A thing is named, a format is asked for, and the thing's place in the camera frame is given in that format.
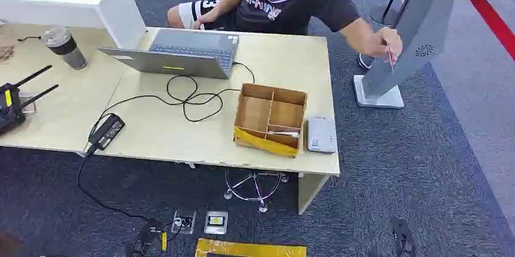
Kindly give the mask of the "person's right hand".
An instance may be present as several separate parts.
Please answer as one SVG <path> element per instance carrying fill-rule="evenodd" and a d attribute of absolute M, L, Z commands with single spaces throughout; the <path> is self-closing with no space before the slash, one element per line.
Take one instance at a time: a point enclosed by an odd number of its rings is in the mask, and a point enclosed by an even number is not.
<path fill-rule="evenodd" d="M 199 16 L 196 21 L 193 22 L 193 29 L 194 30 L 204 30 L 205 24 L 211 23 L 211 18 L 208 14 Z"/>

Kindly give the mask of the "person's left hand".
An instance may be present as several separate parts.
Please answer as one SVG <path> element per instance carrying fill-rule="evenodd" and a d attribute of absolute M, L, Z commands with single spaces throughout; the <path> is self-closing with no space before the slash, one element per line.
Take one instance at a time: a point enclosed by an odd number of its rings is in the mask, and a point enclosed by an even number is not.
<path fill-rule="evenodd" d="M 383 27 L 372 35 L 371 54 L 384 57 L 392 67 L 396 65 L 402 51 L 403 42 L 397 29 Z"/>

